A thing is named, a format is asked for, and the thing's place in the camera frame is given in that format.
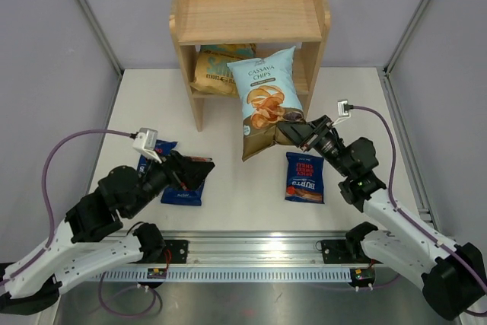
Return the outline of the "light blue cassava chips bag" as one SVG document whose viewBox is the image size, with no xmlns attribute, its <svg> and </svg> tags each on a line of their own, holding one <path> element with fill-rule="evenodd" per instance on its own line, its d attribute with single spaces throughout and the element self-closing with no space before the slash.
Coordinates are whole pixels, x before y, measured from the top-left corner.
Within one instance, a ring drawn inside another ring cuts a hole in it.
<svg viewBox="0 0 487 325">
<path fill-rule="evenodd" d="M 243 161 L 273 145 L 291 144 L 278 123 L 304 121 L 293 82 L 294 51 L 291 47 L 227 64 L 242 105 Z"/>
</svg>

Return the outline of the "yellow kettle chips bag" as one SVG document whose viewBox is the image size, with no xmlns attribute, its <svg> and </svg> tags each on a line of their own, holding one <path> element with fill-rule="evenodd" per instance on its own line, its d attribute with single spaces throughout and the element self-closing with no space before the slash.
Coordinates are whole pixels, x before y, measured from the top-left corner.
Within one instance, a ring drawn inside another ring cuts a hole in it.
<svg viewBox="0 0 487 325">
<path fill-rule="evenodd" d="M 190 86 L 205 94 L 237 97 L 228 63 L 252 59 L 255 55 L 255 43 L 201 45 Z"/>
</svg>

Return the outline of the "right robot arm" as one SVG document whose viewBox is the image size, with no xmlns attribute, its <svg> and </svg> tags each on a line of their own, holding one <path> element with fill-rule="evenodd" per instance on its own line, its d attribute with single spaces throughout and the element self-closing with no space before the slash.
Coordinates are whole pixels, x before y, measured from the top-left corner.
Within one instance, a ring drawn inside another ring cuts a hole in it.
<svg viewBox="0 0 487 325">
<path fill-rule="evenodd" d="M 345 201 L 384 226 L 381 231 L 363 222 L 350 230 L 345 242 L 350 259 L 368 257 L 390 267 L 414 284 L 445 320 L 469 313 L 486 295 L 481 251 L 444 236 L 394 199 L 391 183 L 374 173 L 379 161 L 370 139 L 344 145 L 328 116 L 309 123 L 283 121 L 278 128 L 302 151 L 318 152 L 345 178 L 339 183 Z"/>
</svg>

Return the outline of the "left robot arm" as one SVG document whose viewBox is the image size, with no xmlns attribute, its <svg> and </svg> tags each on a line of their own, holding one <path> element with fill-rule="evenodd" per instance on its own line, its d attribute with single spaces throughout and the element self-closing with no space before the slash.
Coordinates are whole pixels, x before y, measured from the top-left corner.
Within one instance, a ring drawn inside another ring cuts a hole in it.
<svg viewBox="0 0 487 325">
<path fill-rule="evenodd" d="M 112 169 L 66 213 L 53 239 L 39 246 L 43 254 L 38 260 L 29 254 L 1 265 L 6 281 L 1 312 L 36 314 L 92 276 L 127 263 L 157 262 L 166 244 L 155 224 L 144 222 L 112 244 L 103 239 L 122 229 L 124 218 L 134 218 L 166 188 L 198 189 L 214 166 L 212 160 L 172 151 L 148 163 L 142 173 L 128 166 Z"/>
</svg>

